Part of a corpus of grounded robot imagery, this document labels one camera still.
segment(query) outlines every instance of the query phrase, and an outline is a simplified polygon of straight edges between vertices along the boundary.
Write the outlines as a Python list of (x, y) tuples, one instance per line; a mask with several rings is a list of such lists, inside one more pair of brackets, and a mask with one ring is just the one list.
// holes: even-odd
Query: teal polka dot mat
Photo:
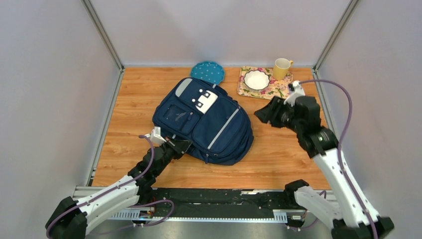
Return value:
[(203, 61), (192, 68), (191, 77), (218, 85), (224, 80), (224, 69), (216, 62)]

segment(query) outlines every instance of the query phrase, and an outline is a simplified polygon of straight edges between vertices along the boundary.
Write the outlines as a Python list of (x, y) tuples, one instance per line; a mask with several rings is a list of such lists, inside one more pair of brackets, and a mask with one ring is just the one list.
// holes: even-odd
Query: white wall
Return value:
[(86, 183), (118, 70), (79, 0), (0, 1), (1, 238)]
[[(353, 98), (346, 156), (393, 238), (420, 238), (422, 227), (422, 2), (360, 1), (320, 71)], [(347, 104), (325, 87), (337, 129)]]
[(125, 65), (313, 65), (349, 0), (93, 0)]

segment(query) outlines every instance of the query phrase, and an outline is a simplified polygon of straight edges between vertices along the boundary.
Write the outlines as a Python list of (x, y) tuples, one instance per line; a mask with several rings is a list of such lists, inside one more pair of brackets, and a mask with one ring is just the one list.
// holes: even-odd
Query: white bowl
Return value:
[(264, 90), (270, 84), (268, 75), (258, 70), (249, 71), (245, 74), (243, 80), (245, 81), (247, 88), (254, 93)]

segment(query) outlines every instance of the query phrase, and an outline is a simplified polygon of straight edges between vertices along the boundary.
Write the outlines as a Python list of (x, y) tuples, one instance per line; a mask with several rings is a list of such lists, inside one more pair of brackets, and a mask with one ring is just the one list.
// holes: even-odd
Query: white bracket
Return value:
[(161, 127), (154, 127), (151, 133), (145, 135), (151, 142), (162, 145), (166, 140), (161, 136)]
[[(347, 166), (343, 152), (341, 152), (341, 155), (343, 158), (343, 165), (345, 167), (344, 171), (349, 176), (353, 186), (356, 188), (360, 198), (363, 200), (365, 207), (368, 209), (369, 214), (371, 215), (372, 220), (377, 222), (377, 216), (379, 216), (378, 211), (368, 201), (359, 185), (357, 184), (355, 178)], [(340, 168), (337, 157), (337, 149), (334, 148), (326, 151), (324, 156), (318, 154), (313, 158), (313, 160), (327, 179), (343, 213), (343, 219), (346, 225), (351, 228), (358, 228), (359, 223), (369, 225), (366, 214), (363, 212), (362, 207), (354, 196), (353, 191), (347, 183), (346, 178), (343, 175), (344, 173)]]
[[(132, 177), (125, 175), (119, 181), (102, 189), (101, 191), (78, 199), (78, 205), (87, 202), (97, 195), (102, 194), (111, 188), (115, 188), (116, 186), (131, 179)], [(122, 186), (112, 192), (103, 195), (102, 197), (85, 206), (80, 207), (82, 213), (87, 213), (87, 230), (85, 235), (88, 235), (96, 226), (114, 214), (120, 212), (122, 209), (135, 205), (139, 200), (139, 195), (137, 193), (138, 186), (136, 186), (136, 181), (133, 181), (125, 186)]]
[(289, 88), (289, 96), (284, 100), (284, 104), (289, 103), (291, 106), (295, 105), (295, 101), (297, 97), (304, 96), (305, 91), (303, 90), (301, 84), (299, 84), (299, 81), (294, 81), (293, 83), (293, 89), (294, 91), (291, 91)]
[(333, 229), (332, 220), (343, 218), (340, 208), (320, 196), (311, 187), (305, 186), (295, 191), (296, 202), (312, 212), (329, 229)]

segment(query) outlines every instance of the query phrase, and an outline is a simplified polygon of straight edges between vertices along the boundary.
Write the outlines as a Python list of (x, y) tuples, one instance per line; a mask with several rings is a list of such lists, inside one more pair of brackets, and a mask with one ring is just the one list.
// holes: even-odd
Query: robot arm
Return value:
[(161, 145), (154, 147), (154, 153), (148, 150), (143, 160), (120, 180), (77, 201), (71, 197), (63, 199), (45, 225), (47, 236), (53, 239), (85, 238), (96, 226), (122, 209), (148, 203), (155, 178), (172, 159), (181, 158), (192, 144), (190, 140), (156, 139), (155, 134), (153, 130), (152, 141)]
[[(308, 183), (303, 180), (286, 185), (286, 193), (291, 201), (310, 211), (322, 221), (332, 233), (334, 239), (373, 238), (370, 221), (375, 224), (377, 234), (382, 238), (388, 234), (394, 225), (390, 218), (380, 217), (378, 211), (367, 200), (344, 160), (343, 152), (338, 151), (338, 141), (334, 133), (321, 126), (320, 107), (314, 97), (305, 96), (298, 81), (289, 84), (290, 95), (286, 99), (274, 97), (271, 102), (255, 112), (264, 123), (273, 127), (287, 127), (296, 132), (300, 146), (314, 160), (326, 177), (337, 198), (339, 207), (335, 207), (319, 196)], [(344, 165), (340, 167), (339, 153)], [(352, 187), (345, 177), (348, 177), (365, 210), (361, 207)]]

